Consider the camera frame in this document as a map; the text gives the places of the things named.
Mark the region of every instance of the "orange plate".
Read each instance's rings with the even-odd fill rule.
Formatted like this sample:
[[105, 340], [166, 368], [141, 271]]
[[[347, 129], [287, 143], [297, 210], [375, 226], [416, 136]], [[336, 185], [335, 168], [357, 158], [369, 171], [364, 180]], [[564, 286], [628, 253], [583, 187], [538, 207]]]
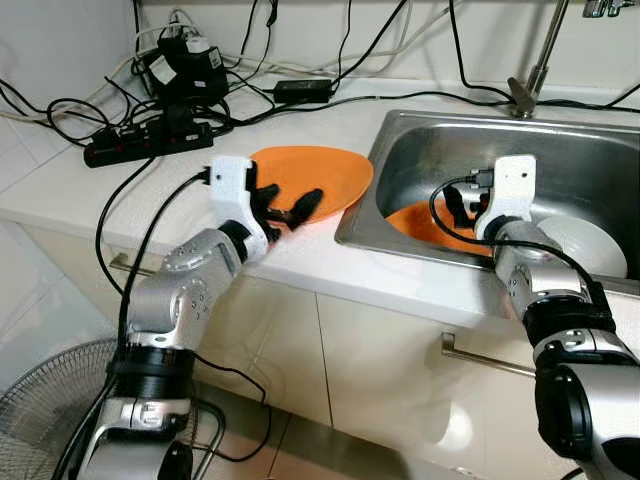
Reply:
[[[438, 212], [438, 217], [451, 230], [465, 237], [475, 238], [472, 228], [454, 228], [453, 215], [447, 209], [446, 202], [442, 198], [436, 199], [436, 212]], [[457, 240], [438, 227], [429, 211], [429, 202], [418, 202], [409, 205], [389, 215], [387, 221], [396, 230], [418, 240], [435, 243], [436, 245], [462, 252], [491, 256], [491, 249]]]
[[366, 157], [337, 148], [272, 147], [254, 153], [253, 160], [258, 164], [258, 188], [272, 183], [280, 186], [271, 208], [291, 210], [302, 195], [322, 189], [322, 201], [307, 223], [355, 203], [373, 178], [373, 167]]

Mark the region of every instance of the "power strip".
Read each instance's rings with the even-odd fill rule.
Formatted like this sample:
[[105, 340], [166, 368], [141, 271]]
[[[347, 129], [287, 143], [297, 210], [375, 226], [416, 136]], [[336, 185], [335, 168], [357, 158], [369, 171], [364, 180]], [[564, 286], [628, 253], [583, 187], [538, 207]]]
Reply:
[[84, 149], [84, 162], [89, 168], [132, 162], [213, 146], [213, 130], [206, 122], [193, 123], [187, 130], [158, 135], [149, 128], [134, 127], [121, 131], [105, 129], [94, 135]]

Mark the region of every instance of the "white plate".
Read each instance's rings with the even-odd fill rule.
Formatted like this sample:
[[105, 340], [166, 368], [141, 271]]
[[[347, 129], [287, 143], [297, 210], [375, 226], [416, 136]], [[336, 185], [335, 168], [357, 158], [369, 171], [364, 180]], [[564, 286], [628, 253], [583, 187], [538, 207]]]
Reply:
[[603, 229], [582, 218], [557, 216], [538, 224], [548, 237], [589, 273], [609, 277], [627, 276], [627, 259], [616, 241]]

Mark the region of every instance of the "faucet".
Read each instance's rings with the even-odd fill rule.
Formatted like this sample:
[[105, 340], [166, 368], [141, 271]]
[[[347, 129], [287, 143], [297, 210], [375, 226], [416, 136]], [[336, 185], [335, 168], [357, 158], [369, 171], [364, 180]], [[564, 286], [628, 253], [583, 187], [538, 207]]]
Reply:
[[[620, 14], [620, 9], [623, 7], [631, 7], [635, 5], [635, 0], [586, 0], [582, 16], [585, 18], [599, 18], [604, 16], [605, 10], [607, 16], [617, 17]], [[522, 85], [518, 80], [513, 77], [507, 79], [511, 95], [516, 103], [515, 107], [511, 110], [511, 114], [516, 118], [530, 118], [533, 116], [533, 111], [536, 107], [538, 95], [542, 90], [542, 84], [547, 76], [549, 67], [549, 57], [551, 51], [558, 37], [564, 14], [567, 11], [567, 5], [569, 0], [558, 0], [556, 9], [553, 12], [551, 18], [551, 25], [547, 31], [547, 37], [545, 38], [538, 63], [531, 68], [529, 79], [527, 84]]]

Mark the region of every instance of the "wall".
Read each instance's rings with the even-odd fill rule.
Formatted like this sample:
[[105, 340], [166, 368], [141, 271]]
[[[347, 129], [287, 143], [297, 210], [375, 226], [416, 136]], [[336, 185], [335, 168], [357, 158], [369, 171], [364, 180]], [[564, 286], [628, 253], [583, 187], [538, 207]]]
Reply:
[[[133, 49], [130, 0], [9, 0], [0, 14], [0, 78], [40, 108], [83, 98]], [[126, 75], [118, 81], [129, 85]], [[124, 103], [105, 89], [98, 105], [116, 117]], [[11, 109], [0, 98], [0, 110]], [[63, 123], [69, 133], [87, 124]], [[0, 192], [69, 144], [39, 125], [0, 118]]]
[[[131, 54], [132, 32], [130, 0], [3, 1], [0, 77], [39, 106], [82, 98]], [[123, 108], [108, 89], [99, 100], [109, 116]], [[2, 99], [0, 110], [9, 110]], [[0, 192], [66, 148], [50, 130], [0, 118]], [[111, 322], [15, 224], [0, 222], [0, 265], [0, 392], [51, 355], [114, 335]]]
[[109, 322], [14, 223], [0, 222], [0, 394], [69, 347], [115, 335]]
[[[148, 22], [166, 21], [171, 5], [185, 8], [223, 51], [238, 53], [250, 0], [145, 0]], [[259, 2], [247, 53], [260, 57], [266, 41], [268, 2]], [[312, 65], [336, 58], [346, 24], [346, 0], [281, 0], [272, 36], [271, 59]], [[397, 2], [354, 0], [352, 32], [345, 54], [364, 51]], [[446, 2], [416, 0], [409, 32], [440, 11]], [[468, 0], [456, 8], [467, 77], [506, 88], [506, 78], [526, 77], [537, 60], [555, 2], [543, 0]], [[550, 61], [547, 85], [607, 88], [619, 91], [640, 80], [640, 7], [617, 18], [584, 19], [583, 2], [569, 5]], [[394, 29], [381, 46], [394, 44]], [[369, 66], [381, 65], [375, 60]], [[459, 84], [453, 36], [447, 18], [425, 40], [399, 58], [388, 75], [424, 78], [442, 85]]]

